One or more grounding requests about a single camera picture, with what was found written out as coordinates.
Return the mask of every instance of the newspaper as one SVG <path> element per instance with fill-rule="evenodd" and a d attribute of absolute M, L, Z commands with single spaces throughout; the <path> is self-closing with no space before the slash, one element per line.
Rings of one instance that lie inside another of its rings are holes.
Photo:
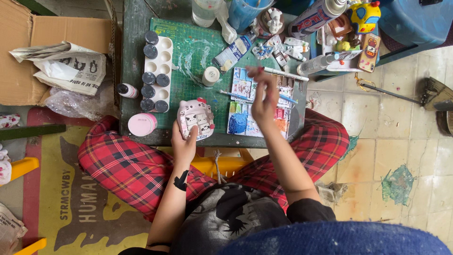
<path fill-rule="evenodd" d="M 19 238 L 27 233 L 23 222 L 0 203 L 0 254 L 10 255 L 16 248 Z"/>
<path fill-rule="evenodd" d="M 33 61 L 41 71 L 34 74 L 42 83 L 93 96 L 106 75 L 106 57 L 67 41 L 48 46 L 10 51 L 17 61 Z"/>

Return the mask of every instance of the phone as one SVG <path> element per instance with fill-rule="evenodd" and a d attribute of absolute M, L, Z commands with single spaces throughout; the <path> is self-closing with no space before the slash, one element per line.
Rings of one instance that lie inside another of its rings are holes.
<path fill-rule="evenodd" d="M 362 53 L 357 63 L 357 67 L 365 72 L 372 73 L 376 66 L 377 54 L 379 53 L 379 44 L 381 38 L 375 34 L 368 33 L 365 35 L 362 45 Z"/>

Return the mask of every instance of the paint palette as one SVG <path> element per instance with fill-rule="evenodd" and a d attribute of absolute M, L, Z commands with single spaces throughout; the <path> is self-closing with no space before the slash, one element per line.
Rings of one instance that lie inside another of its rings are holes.
<path fill-rule="evenodd" d="M 228 134 L 263 137 L 258 124 L 252 117 L 252 105 L 240 102 L 230 102 L 230 111 L 228 116 Z M 289 116 L 288 109 L 275 109 L 274 121 L 280 129 L 282 136 L 288 138 Z"/>
<path fill-rule="evenodd" d="M 281 75 L 273 74 L 272 77 L 276 79 L 277 88 L 279 89 L 279 93 L 293 98 L 293 89 L 294 89 L 294 78 L 288 78 Z M 247 76 L 247 70 L 244 68 L 235 67 L 233 71 L 233 83 L 231 86 L 231 93 L 239 94 L 241 96 L 245 96 L 251 99 L 255 99 L 256 95 L 256 86 L 257 82 L 255 82 L 252 78 Z M 246 100 L 237 98 L 235 96 L 231 96 L 231 100 L 238 101 L 238 102 L 248 102 Z M 291 108 L 291 102 L 286 101 L 282 98 L 279 98 L 277 107 L 280 108 Z"/>
<path fill-rule="evenodd" d="M 203 98 L 180 101 L 177 120 L 184 140 L 187 140 L 194 126 L 198 126 L 197 141 L 214 133 L 214 114 Z"/>
<path fill-rule="evenodd" d="M 151 98 L 151 100 L 156 103 L 159 100 L 163 100 L 167 103 L 167 106 L 170 105 L 170 87 L 171 87 L 171 63 L 172 63 L 172 56 L 173 56 L 173 42 L 168 37 L 159 36 L 159 42 L 154 45 L 157 49 L 157 57 L 154 59 L 149 59 L 145 56 L 145 72 L 152 72 L 155 77 L 159 74 L 165 74 L 169 78 L 169 85 L 166 87 L 162 87 L 155 82 L 153 88 L 155 89 L 156 93 Z"/>

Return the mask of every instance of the plaid pants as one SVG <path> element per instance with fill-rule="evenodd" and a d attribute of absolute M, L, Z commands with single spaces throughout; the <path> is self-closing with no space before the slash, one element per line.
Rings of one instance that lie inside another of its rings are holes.
<path fill-rule="evenodd" d="M 77 154 L 81 170 L 103 188 L 153 221 L 173 170 L 173 158 L 162 151 L 122 137 L 118 120 L 104 117 L 90 128 Z M 342 124 L 306 109 L 303 134 L 291 143 L 313 181 L 323 176 L 343 156 L 349 136 Z M 276 199 L 286 211 L 288 202 L 269 156 L 259 158 L 228 179 L 259 189 Z M 217 183 L 190 166 L 187 201 Z"/>

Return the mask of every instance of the plastic cup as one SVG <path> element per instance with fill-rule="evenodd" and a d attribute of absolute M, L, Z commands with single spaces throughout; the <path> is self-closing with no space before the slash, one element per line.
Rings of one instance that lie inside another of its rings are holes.
<path fill-rule="evenodd" d="M 192 0 L 192 20 L 201 27 L 211 26 L 223 0 Z"/>
<path fill-rule="evenodd" d="M 228 24 L 236 29 L 237 33 L 244 31 L 262 10 L 269 8 L 272 0 L 261 0 L 258 7 L 257 3 L 258 0 L 232 0 Z"/>
<path fill-rule="evenodd" d="M 144 137 L 156 129 L 157 119 L 153 114 L 139 113 L 130 117 L 127 126 L 132 134 Z"/>

